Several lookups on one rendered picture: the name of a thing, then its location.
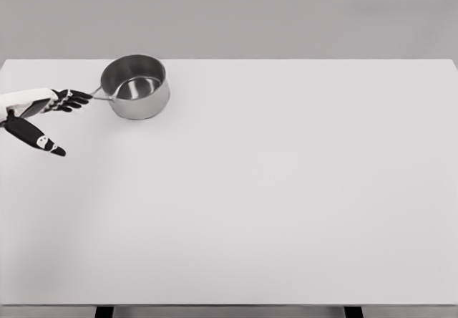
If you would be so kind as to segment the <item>silver metal saucepan with handle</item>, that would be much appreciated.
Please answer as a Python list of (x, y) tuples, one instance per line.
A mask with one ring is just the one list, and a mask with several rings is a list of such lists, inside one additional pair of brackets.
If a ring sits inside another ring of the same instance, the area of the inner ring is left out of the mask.
[(110, 62), (100, 84), (90, 93), (107, 101), (113, 112), (127, 120), (145, 120), (161, 113), (170, 100), (164, 64), (151, 56), (131, 54)]

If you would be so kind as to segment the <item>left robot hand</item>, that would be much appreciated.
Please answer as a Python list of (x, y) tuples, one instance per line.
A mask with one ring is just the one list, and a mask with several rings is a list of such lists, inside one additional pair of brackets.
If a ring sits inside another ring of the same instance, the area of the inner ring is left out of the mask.
[(86, 92), (46, 87), (7, 92), (0, 95), (0, 128), (34, 149), (64, 157), (66, 151), (28, 119), (52, 111), (72, 112), (93, 98)]

